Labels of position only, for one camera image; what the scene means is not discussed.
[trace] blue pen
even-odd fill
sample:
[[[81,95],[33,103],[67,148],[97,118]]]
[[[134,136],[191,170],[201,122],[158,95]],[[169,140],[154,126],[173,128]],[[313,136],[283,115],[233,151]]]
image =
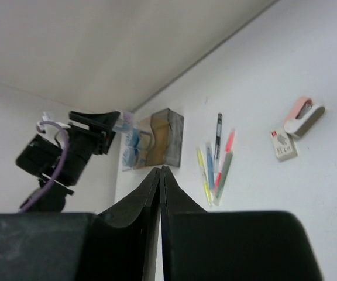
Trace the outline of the blue pen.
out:
[[[214,165],[213,165],[213,153],[211,151],[211,143],[207,142],[206,146],[206,162],[208,165],[208,178],[209,178],[209,189],[214,192]]]

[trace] small box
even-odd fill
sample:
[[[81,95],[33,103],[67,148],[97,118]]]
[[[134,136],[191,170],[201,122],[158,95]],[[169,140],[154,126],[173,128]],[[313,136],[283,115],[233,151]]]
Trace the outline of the small box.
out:
[[[138,122],[126,136],[122,170],[180,167],[184,117],[166,108]]]
[[[270,136],[273,141],[276,158],[278,158],[279,161],[297,157],[295,144],[283,128],[270,132]]]

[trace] white ceiling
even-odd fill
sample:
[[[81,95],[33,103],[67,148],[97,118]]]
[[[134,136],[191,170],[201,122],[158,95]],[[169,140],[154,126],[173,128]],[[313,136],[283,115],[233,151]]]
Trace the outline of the white ceiling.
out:
[[[0,83],[131,109],[274,0],[0,0]]]

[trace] black pen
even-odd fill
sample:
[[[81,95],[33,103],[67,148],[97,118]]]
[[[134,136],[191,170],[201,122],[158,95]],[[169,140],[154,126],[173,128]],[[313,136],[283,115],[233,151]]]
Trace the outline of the black pen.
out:
[[[214,150],[214,173],[219,169],[219,155],[221,154],[221,134],[222,134],[222,114],[218,113],[218,122],[216,123],[216,137]]]

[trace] white wall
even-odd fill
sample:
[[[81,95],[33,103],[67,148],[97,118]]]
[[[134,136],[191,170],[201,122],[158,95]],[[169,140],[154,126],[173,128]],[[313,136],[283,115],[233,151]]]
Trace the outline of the white wall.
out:
[[[269,132],[301,95],[323,102],[327,112],[297,142],[299,157],[279,163]],[[325,280],[337,280],[337,1],[279,1],[137,115],[165,107],[185,118],[181,167],[173,170],[184,191],[209,211],[292,212]],[[218,112],[222,147],[236,128],[235,155],[222,204],[209,208],[195,148],[215,140]],[[116,201],[148,173],[121,172],[120,163]],[[163,280],[160,262],[161,252],[156,280]]]
[[[25,92],[0,85],[0,213],[15,212],[38,187],[37,179],[15,165],[15,159],[36,134],[43,111],[53,111],[58,120],[68,121],[76,110]],[[100,212],[114,202],[119,139],[106,156],[92,156],[78,184],[67,196],[66,211]]]
[[[273,1],[0,0],[0,82],[90,111],[136,108]]]

